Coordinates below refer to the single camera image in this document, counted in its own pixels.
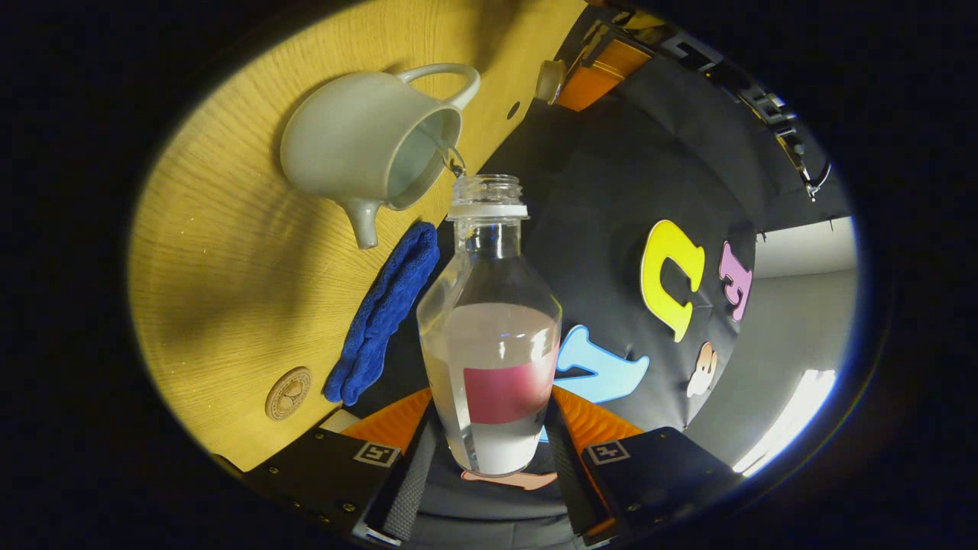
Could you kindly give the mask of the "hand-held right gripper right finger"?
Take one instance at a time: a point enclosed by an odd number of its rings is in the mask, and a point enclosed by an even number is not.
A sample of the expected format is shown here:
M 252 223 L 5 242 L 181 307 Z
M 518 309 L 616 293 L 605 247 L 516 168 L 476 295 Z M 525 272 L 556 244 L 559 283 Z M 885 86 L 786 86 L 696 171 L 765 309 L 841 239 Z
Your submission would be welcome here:
M 730 497 L 743 476 L 671 427 L 645 432 L 555 387 L 545 429 L 574 535 L 623 545 Z

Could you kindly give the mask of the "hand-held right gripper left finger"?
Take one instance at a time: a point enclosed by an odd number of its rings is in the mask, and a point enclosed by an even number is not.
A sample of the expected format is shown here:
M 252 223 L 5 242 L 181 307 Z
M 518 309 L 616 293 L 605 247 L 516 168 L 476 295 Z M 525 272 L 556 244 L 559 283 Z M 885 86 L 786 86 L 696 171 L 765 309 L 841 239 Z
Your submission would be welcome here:
M 244 474 L 346 545 L 405 545 L 436 453 L 436 408 L 416 391 L 355 425 L 309 429 Z

